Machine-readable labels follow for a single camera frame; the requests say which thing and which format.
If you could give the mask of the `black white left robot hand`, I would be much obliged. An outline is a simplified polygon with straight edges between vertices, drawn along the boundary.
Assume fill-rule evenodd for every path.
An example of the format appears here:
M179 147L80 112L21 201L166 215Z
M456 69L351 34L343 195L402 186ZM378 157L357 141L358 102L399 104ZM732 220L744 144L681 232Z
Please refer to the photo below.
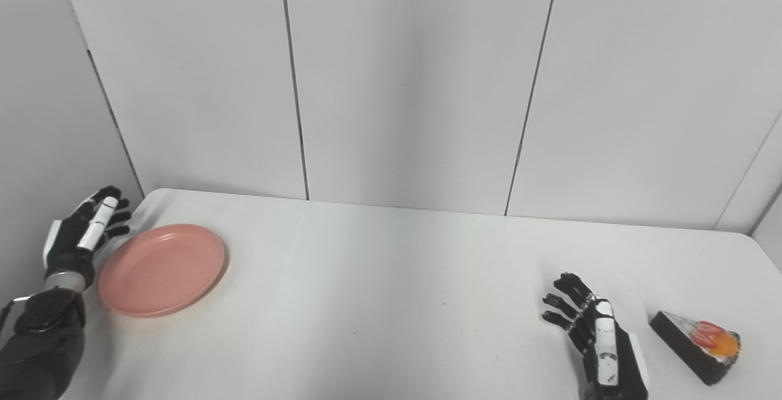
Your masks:
M95 280L94 258L107 242L130 232L130 203L115 186L87 197L48 231L43 248L45 289L67 288L83 292Z

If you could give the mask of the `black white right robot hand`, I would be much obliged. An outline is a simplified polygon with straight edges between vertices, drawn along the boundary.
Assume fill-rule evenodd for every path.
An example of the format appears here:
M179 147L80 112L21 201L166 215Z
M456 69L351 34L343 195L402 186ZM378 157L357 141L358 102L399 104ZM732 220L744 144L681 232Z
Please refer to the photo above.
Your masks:
M648 399L649 390L633 339L618 324L612 303L578 275L564 272L553 282L563 298L546 294L542 319L567 334L582 358L584 399Z

